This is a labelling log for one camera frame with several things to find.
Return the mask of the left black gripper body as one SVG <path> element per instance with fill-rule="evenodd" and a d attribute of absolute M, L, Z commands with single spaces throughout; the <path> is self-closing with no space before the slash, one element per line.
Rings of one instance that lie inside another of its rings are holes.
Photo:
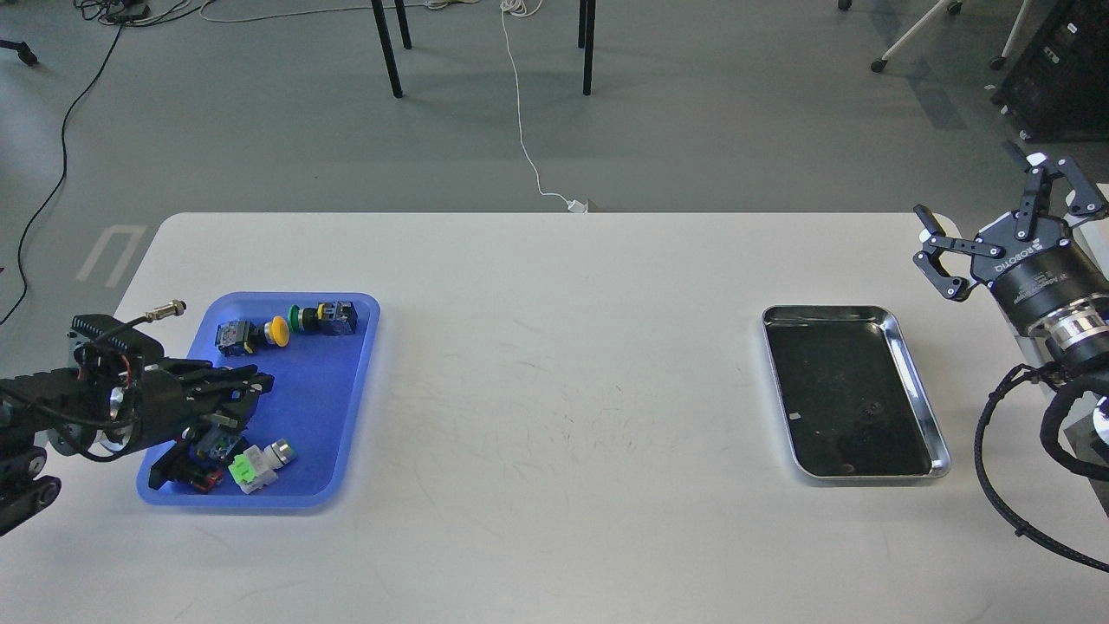
<path fill-rule="evenodd" d="M 104 434 L 104 449 L 130 454 L 176 438 L 199 422 L 193 393 L 204 375 L 201 360 L 166 360 L 147 367 L 138 383 L 122 393 L 116 415 L 134 418 L 124 429 Z"/>

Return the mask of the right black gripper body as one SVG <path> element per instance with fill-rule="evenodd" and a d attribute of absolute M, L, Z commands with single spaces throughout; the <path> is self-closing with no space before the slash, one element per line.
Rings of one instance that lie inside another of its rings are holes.
<path fill-rule="evenodd" d="M 1021 231 L 1015 216 L 1005 214 L 976 234 L 999 250 L 975 257 L 975 280 L 986 285 L 1015 333 L 1031 336 L 1047 316 L 1076 301 L 1106 308 L 1105 274 L 1074 243 L 1068 224 L 1037 218 L 1026 241 L 1015 236 Z"/>

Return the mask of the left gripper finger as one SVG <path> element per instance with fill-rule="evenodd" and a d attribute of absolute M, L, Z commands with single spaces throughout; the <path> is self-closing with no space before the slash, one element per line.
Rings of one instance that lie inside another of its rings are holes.
<path fill-rule="evenodd" d="M 263 390 L 186 393 L 187 415 L 179 441 L 196 447 L 245 444 L 245 431 L 263 395 Z"/>
<path fill-rule="evenodd" d="M 211 362 L 170 362 L 169 372 L 181 383 L 184 393 L 199 400 L 203 396 L 257 392 L 269 393 L 274 378 L 263 374 L 257 365 L 217 367 Z"/>

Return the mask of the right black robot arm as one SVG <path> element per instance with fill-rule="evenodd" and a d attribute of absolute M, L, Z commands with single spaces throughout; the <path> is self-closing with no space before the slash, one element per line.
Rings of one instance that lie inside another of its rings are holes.
<path fill-rule="evenodd" d="M 1011 141 L 1003 150 L 1022 168 L 1021 205 L 1003 213 L 971 238 L 948 236 L 925 205 L 914 213 L 922 222 L 922 248 L 912 258 L 932 287 L 950 301 L 963 301 L 977 287 L 994 297 L 1015 334 L 1041 340 L 1048 361 L 1021 364 L 1003 376 L 988 395 L 973 442 L 976 478 L 983 494 L 1011 528 L 1055 556 L 1106 571 L 1097 557 L 1047 536 L 1015 512 L 991 485 L 983 459 L 983 442 L 996 407 L 1015 387 L 1046 383 L 1054 391 L 1039 426 L 1039 442 L 1057 466 L 1071 473 L 1106 481 L 1106 466 L 1086 462 L 1065 449 L 1059 434 L 1077 400 L 1091 393 L 1093 431 L 1106 439 L 1106 274 L 1086 253 L 1074 231 L 1106 218 L 1106 197 L 1074 158 L 1025 153 Z"/>

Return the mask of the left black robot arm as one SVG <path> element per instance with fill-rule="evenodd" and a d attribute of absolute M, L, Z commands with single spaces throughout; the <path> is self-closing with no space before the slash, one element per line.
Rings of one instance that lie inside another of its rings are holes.
<path fill-rule="evenodd" d="M 210 492 L 232 458 L 273 376 L 256 365 L 218 367 L 166 358 L 139 325 L 185 311 L 170 301 L 123 323 L 110 315 L 77 315 L 68 329 L 67 367 L 6 379 L 3 390 L 3 533 L 51 505 L 59 478 L 44 473 L 44 433 L 64 457 L 110 463 L 169 444 L 149 471 L 151 489 L 170 482 Z"/>

